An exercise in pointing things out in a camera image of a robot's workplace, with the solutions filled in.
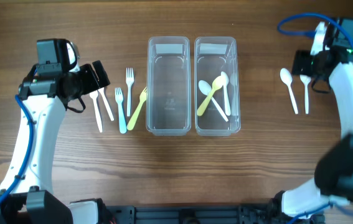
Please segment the yellow plastic spoon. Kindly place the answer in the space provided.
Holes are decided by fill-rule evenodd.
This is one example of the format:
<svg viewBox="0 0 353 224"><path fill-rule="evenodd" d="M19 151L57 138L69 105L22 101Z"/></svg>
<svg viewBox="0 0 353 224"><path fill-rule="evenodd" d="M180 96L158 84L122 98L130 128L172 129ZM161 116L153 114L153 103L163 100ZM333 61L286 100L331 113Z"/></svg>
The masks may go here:
<svg viewBox="0 0 353 224"><path fill-rule="evenodd" d="M202 116L211 100L211 98L213 97L214 93L221 89L222 86L224 85L225 80L222 76L218 76L217 78L214 79L214 81L212 82L212 89L210 91L210 93L206 96L206 98L203 100L203 102L201 103L201 105L198 107L197 109L197 115L198 116Z"/></svg>

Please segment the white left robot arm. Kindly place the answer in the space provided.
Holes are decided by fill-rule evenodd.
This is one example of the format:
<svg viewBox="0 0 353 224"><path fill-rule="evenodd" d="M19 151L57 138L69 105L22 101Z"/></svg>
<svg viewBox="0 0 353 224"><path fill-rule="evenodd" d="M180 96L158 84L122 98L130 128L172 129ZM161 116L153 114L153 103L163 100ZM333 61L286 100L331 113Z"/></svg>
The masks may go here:
<svg viewBox="0 0 353 224"><path fill-rule="evenodd" d="M0 185L0 223L111 223L100 198L63 204L52 193L55 143L71 100L110 84L100 61L77 72L61 63L35 64L15 100L21 122L8 172Z"/></svg>

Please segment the white plastic spoon slanted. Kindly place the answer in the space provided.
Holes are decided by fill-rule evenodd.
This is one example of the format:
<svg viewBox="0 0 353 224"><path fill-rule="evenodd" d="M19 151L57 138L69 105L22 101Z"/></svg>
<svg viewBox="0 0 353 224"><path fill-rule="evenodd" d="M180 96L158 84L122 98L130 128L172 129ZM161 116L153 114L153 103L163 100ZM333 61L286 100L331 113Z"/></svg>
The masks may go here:
<svg viewBox="0 0 353 224"><path fill-rule="evenodd" d="M298 106L296 104L296 100L292 90L292 82L293 82L292 75L286 68L282 68L280 70L280 78L281 78L281 81L288 87L291 105L293 107L294 113L298 114Z"/></svg>

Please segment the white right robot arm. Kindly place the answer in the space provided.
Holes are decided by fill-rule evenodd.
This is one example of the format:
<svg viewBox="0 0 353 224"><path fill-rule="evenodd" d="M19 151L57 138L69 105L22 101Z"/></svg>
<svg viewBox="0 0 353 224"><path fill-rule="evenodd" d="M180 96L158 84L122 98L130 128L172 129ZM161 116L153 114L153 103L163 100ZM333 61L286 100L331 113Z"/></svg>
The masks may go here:
<svg viewBox="0 0 353 224"><path fill-rule="evenodd" d="M337 101L341 140L318 162L314 177L281 194L281 212L308 219L317 209L353 202L353 52L330 49L296 52L292 72L328 81Z"/></svg>

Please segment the white plastic spoon wide handle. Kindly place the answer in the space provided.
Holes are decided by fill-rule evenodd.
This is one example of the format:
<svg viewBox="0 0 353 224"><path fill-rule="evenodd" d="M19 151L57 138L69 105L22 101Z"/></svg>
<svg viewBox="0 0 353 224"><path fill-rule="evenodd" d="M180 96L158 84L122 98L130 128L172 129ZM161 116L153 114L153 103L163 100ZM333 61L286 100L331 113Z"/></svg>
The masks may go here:
<svg viewBox="0 0 353 224"><path fill-rule="evenodd" d="M225 83L223 85L224 89L224 105L225 105L225 114L227 116L231 115L231 109L230 109L230 102L229 102L229 97L228 97L228 90L227 90L227 85L229 83L229 78L228 75L225 72L221 72L221 76L224 78Z"/></svg>

